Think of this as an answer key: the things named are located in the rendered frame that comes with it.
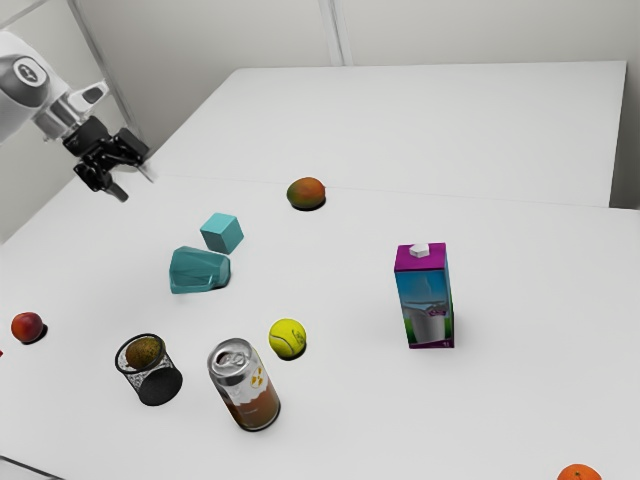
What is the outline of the black mesh pen holder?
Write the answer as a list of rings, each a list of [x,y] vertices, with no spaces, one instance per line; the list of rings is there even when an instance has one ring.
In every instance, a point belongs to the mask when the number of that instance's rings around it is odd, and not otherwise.
[[[134,370],[127,365],[125,351],[131,342],[146,336],[155,337],[162,342],[161,356],[151,368]],[[156,334],[139,334],[127,340],[117,351],[114,363],[144,405],[163,405],[172,400],[182,388],[183,375],[171,360],[164,340]]]

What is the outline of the silver brown drink can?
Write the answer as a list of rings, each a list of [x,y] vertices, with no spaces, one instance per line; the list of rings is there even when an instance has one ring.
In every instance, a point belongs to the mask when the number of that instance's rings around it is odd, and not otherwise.
[[[209,376],[240,428],[259,431],[278,417],[281,402],[257,351],[246,340],[218,344],[207,359]]]

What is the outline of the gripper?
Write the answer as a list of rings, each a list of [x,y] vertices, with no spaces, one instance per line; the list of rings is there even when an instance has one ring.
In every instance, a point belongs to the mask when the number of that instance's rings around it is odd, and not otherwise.
[[[154,172],[146,165],[150,149],[128,128],[121,128],[113,137],[97,117],[90,116],[62,140],[62,145],[77,158],[73,170],[93,192],[102,191],[120,202],[129,199],[106,169],[117,164],[135,168],[149,182],[154,182]],[[114,160],[101,161],[102,154],[112,155]]]

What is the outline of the red peach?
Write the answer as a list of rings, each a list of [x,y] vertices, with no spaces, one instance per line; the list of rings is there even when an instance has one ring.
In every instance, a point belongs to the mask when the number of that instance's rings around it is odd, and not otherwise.
[[[35,312],[23,312],[11,322],[12,335],[22,343],[36,341],[44,331],[42,318]]]

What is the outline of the teal cube block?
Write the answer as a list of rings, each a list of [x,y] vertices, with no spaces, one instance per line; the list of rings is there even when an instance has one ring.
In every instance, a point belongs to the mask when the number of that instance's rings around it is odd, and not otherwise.
[[[236,216],[214,213],[201,227],[200,233],[211,251],[231,254],[244,239]]]

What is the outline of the yellow tennis ball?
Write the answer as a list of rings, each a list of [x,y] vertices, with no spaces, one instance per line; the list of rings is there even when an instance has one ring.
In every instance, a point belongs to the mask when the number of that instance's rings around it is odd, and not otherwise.
[[[299,356],[306,348],[306,330],[297,320],[279,319],[271,326],[268,340],[278,357],[291,359]]]

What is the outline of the brown kiwi fruit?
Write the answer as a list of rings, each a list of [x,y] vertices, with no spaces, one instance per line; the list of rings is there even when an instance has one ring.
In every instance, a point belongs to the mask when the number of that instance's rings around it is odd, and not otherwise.
[[[155,365],[161,356],[162,342],[155,337],[140,337],[131,342],[126,351],[127,365],[134,370],[144,370]]]

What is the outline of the purple milk carton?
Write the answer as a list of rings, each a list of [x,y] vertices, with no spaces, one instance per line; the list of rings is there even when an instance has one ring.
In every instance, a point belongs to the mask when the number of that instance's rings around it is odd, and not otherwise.
[[[399,245],[394,276],[408,346],[453,348],[454,310],[446,244]]]

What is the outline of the teal faceted mug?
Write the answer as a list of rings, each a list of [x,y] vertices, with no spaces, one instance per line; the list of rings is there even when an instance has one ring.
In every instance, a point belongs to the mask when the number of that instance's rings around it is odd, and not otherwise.
[[[169,266],[173,294],[200,293],[224,288],[231,277],[230,259],[220,253],[188,246],[174,250]]]

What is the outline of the red green mango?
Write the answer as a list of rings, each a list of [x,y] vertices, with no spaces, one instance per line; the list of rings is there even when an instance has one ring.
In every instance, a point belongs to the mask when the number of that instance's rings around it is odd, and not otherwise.
[[[303,177],[288,187],[286,197],[293,208],[313,210],[326,201],[326,190],[320,180],[314,177]]]

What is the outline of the orange fruit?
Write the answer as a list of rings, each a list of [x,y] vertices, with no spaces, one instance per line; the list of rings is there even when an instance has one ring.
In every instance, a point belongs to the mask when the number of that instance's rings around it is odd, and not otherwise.
[[[574,463],[564,467],[558,473],[556,480],[603,480],[603,477],[589,465]]]

